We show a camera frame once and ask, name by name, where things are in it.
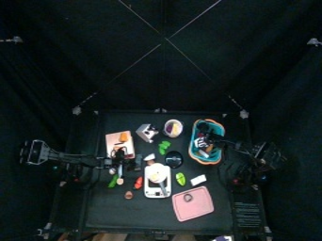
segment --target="yellow object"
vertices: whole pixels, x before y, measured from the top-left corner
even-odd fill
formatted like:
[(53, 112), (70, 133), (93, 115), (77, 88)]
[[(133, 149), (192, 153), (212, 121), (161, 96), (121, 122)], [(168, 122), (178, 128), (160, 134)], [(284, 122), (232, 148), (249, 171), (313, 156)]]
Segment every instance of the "yellow object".
[(129, 140), (127, 134), (122, 132), (119, 135), (119, 142), (127, 142), (127, 140)]
[(180, 125), (174, 123), (172, 135), (177, 136), (180, 134)]
[(161, 175), (160, 175), (158, 173), (154, 173), (154, 174), (150, 176), (150, 180), (152, 180), (153, 182), (157, 182), (157, 181), (160, 180), (160, 178), (161, 178)]
[(206, 152), (210, 153), (214, 149), (214, 144), (210, 144), (209, 147), (206, 148)]

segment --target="lamp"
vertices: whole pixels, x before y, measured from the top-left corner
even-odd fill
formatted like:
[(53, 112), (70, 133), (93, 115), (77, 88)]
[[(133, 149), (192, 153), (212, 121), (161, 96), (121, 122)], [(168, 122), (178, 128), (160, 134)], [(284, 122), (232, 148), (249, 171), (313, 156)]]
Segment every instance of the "lamp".
[(317, 38), (311, 39), (309, 42), (308, 42), (308, 45), (316, 45), (316, 47), (319, 47), (319, 44), (322, 45), (322, 42), (319, 41)]
[(17, 44), (18, 42), (25, 42), (25, 41), (19, 36), (15, 36), (13, 39), (0, 40), (0, 42), (14, 42)]

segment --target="black backdrop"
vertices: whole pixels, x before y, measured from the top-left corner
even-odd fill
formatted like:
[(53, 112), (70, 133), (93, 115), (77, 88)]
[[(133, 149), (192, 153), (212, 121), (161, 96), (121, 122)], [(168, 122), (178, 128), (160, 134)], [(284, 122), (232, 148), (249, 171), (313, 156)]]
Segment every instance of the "black backdrop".
[(22, 168), (18, 146), (41, 138), (63, 150), (75, 106), (242, 106), (254, 141), (290, 160), (265, 190), (269, 226), (280, 240), (321, 240), (322, 46), (308, 45), (321, 10), (319, 0), (3, 1), (0, 39), (25, 43), (0, 42), (2, 235), (29, 240), (49, 220), (51, 167)]

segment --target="green object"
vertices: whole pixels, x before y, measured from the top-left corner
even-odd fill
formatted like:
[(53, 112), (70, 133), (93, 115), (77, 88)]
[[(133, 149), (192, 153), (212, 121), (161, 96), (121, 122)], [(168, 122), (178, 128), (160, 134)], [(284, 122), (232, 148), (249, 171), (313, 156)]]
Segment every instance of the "green object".
[(166, 154), (166, 149), (160, 148), (160, 153), (161, 153), (162, 155), (165, 155), (165, 154)]
[(186, 184), (186, 178), (182, 172), (177, 173), (177, 181), (181, 185)]
[(162, 145), (166, 147), (165, 149), (168, 149), (168, 148), (172, 146), (172, 143), (165, 140), (165, 141), (162, 142)]
[(160, 144), (160, 147), (161, 147), (162, 149), (168, 149), (168, 145), (165, 145), (165, 144)]
[(117, 186), (117, 182), (118, 182), (118, 175), (114, 175), (114, 178), (109, 184), (109, 188), (114, 188)]

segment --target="pink cutting board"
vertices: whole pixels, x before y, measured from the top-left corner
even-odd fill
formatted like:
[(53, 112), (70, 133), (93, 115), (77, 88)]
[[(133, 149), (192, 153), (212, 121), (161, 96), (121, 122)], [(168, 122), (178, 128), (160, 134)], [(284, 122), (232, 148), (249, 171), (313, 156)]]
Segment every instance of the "pink cutting board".
[(214, 212), (213, 199), (205, 186), (176, 194), (173, 204), (181, 222)]

